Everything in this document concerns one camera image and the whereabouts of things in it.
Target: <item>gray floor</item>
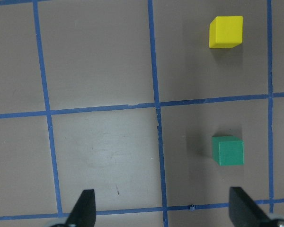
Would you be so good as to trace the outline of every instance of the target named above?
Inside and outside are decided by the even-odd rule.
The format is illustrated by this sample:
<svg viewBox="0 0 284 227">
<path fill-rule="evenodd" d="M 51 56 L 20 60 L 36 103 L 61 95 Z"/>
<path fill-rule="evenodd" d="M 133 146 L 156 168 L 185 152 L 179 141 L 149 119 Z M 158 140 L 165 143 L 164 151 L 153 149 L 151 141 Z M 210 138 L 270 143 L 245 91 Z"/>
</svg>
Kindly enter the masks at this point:
<svg viewBox="0 0 284 227">
<path fill-rule="evenodd" d="M 266 0 L 153 0 L 161 103 L 151 0 L 15 3 L 0 4 L 0 227 L 66 216 L 87 188 L 96 227 L 167 227 L 165 209 L 170 227 L 230 227 L 227 208 L 212 209 L 230 186 L 284 214 L 284 0 L 272 1 L 276 94 Z M 224 15 L 244 17 L 243 44 L 211 50 L 209 24 Z M 214 135 L 242 138 L 245 165 L 218 166 Z"/>
</svg>

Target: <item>vertical blue line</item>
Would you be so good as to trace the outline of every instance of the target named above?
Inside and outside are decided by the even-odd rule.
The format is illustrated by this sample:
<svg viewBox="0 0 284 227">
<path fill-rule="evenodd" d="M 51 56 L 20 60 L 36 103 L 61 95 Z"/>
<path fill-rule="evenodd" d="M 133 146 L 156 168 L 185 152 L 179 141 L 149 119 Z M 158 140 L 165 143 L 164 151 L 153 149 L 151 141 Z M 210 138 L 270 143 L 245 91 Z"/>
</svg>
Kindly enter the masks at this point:
<svg viewBox="0 0 284 227">
<path fill-rule="evenodd" d="M 58 211 L 58 217 L 61 217 L 62 204 L 61 204 L 60 187 L 59 187 L 58 167 L 57 167 L 56 152 L 55 152 L 55 145 L 53 139 L 53 122 L 52 122 L 51 108 L 49 103 L 49 95 L 48 95 L 47 82 L 46 82 L 37 0 L 33 0 L 33 10 L 34 10 L 35 33 L 36 33 L 37 49 L 39 56 L 44 104 L 45 104 L 47 126 L 48 126 L 49 143 L 50 143 L 51 158 L 53 165 L 53 180 L 54 180 L 55 193 L 56 193 L 57 211 Z"/>
<path fill-rule="evenodd" d="M 158 75 L 157 75 L 155 29 L 154 29 L 152 0 L 148 0 L 148 20 L 149 20 L 149 29 L 150 29 L 153 93 L 154 93 L 155 106 L 156 106 L 156 112 L 157 112 L 157 120 L 158 120 L 158 127 L 157 128 L 158 128 L 158 141 L 159 141 L 163 225 L 164 225 L 164 227 L 168 227 L 169 222 L 168 222 L 168 213 L 167 213 L 166 181 L 165 181 L 165 167 L 164 167 L 163 136 L 162 136 L 162 120 L 161 120 L 161 106 L 160 106 L 160 99 L 159 99 L 159 85 L 158 85 Z"/>
<path fill-rule="evenodd" d="M 269 200 L 271 213 L 274 212 L 274 153 L 273 153 L 273 74 L 272 74 L 272 7 L 267 0 L 267 56 L 268 56 L 268 166 L 269 166 Z"/>
</svg>

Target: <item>yellow cube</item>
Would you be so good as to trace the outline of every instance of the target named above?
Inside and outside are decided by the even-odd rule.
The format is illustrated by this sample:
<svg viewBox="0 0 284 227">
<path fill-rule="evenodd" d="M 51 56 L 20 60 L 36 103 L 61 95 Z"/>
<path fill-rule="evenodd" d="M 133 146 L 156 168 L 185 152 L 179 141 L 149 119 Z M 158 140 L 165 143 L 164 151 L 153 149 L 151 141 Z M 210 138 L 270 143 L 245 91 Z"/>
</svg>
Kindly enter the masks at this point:
<svg viewBox="0 0 284 227">
<path fill-rule="evenodd" d="M 209 48 L 232 48 L 243 41 L 243 16 L 216 17 L 209 26 Z"/>
</svg>

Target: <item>cube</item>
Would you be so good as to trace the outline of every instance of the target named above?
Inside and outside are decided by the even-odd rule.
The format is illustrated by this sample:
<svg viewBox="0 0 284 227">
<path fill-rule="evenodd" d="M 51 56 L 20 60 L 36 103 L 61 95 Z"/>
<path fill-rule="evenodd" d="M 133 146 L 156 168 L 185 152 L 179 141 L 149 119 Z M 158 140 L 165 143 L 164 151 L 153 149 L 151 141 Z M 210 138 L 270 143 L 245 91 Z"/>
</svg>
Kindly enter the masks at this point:
<svg viewBox="0 0 284 227">
<path fill-rule="evenodd" d="M 232 48 L 243 42 L 243 16 L 216 17 L 209 26 L 209 48 Z"/>
<path fill-rule="evenodd" d="M 235 136 L 212 137 L 212 150 L 220 166 L 244 164 L 244 142 Z"/>
</svg>

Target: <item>teal block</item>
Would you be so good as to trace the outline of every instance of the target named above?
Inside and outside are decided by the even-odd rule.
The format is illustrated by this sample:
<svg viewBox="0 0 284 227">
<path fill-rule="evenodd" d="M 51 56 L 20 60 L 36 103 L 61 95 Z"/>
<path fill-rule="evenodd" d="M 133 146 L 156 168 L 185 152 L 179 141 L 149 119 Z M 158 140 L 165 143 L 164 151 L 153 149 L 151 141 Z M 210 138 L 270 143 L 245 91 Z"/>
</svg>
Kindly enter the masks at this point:
<svg viewBox="0 0 284 227">
<path fill-rule="evenodd" d="M 235 136 L 212 137 L 213 159 L 221 166 L 244 164 L 244 142 Z"/>
</svg>

